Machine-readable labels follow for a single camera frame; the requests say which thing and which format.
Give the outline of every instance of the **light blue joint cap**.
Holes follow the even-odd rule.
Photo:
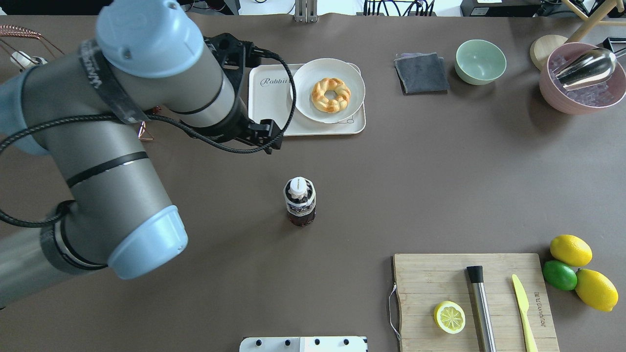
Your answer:
[[[163,78],[193,66],[205,43],[173,0],[115,0],[100,11],[96,40],[113,66],[133,76]]]
[[[107,264],[120,279],[134,279],[179,255],[187,241],[178,208],[170,205],[128,235],[111,253]]]
[[[0,85],[0,133],[12,135],[26,128],[26,121],[24,121],[24,113],[22,112],[22,88],[32,69],[34,68],[30,68]],[[13,145],[29,154],[49,154],[35,141],[32,135],[18,140]]]

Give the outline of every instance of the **copper wire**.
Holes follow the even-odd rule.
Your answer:
[[[37,39],[43,46],[48,50],[48,52],[52,55],[52,57],[56,58],[56,55],[50,50],[50,47],[46,45],[46,43],[50,44],[54,49],[57,49],[59,53],[64,54],[64,52],[59,49],[56,45],[54,45],[51,41],[46,39],[41,33],[35,32],[32,29],[28,29],[22,26],[16,26],[14,24],[0,24],[0,37],[13,37],[13,38],[28,38],[28,39]]]
[[[0,43],[8,46],[9,48],[11,48],[11,50],[13,50],[13,53],[17,53],[19,55],[21,55],[23,58],[26,58],[28,61],[32,62],[35,65],[38,65],[38,62],[33,60],[32,58],[28,57],[27,55],[25,55],[23,52],[21,52],[20,50],[17,50],[16,48],[13,48],[9,43],[7,43],[6,41],[0,39]],[[13,58],[13,55],[2,45],[0,45],[0,48],[2,48],[12,59],[13,62],[15,62],[16,64],[19,65],[19,67],[22,70],[25,70],[26,68],[24,67],[24,65],[22,65],[16,58]]]
[[[146,121],[142,121],[141,122],[141,125],[139,126],[139,131],[137,132],[137,137],[139,138],[139,140],[141,140],[143,142],[149,142],[149,141],[155,139],[155,137],[152,135],[152,133],[150,133],[146,129]]]

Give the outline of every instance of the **lemon slice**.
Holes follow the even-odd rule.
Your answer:
[[[458,304],[443,301],[434,309],[434,321],[443,331],[458,334],[465,327],[465,312]]]

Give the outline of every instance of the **black muddler tip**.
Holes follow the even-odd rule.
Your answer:
[[[469,281],[473,284],[483,282],[483,266],[468,266]]]

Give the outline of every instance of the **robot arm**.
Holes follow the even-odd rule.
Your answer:
[[[213,45],[174,1],[116,0],[98,16],[95,40],[0,86],[0,132],[111,111],[137,122],[137,110],[163,105],[216,142],[275,141],[272,148],[280,148],[274,122],[259,125],[247,117],[239,84],[222,69],[233,60],[224,50],[229,44],[254,48],[232,39],[222,36]],[[50,153],[75,202],[60,205],[69,207],[61,221],[0,241],[0,308],[106,266],[132,279],[184,250],[187,234],[178,210],[129,124],[71,123],[17,145]]]

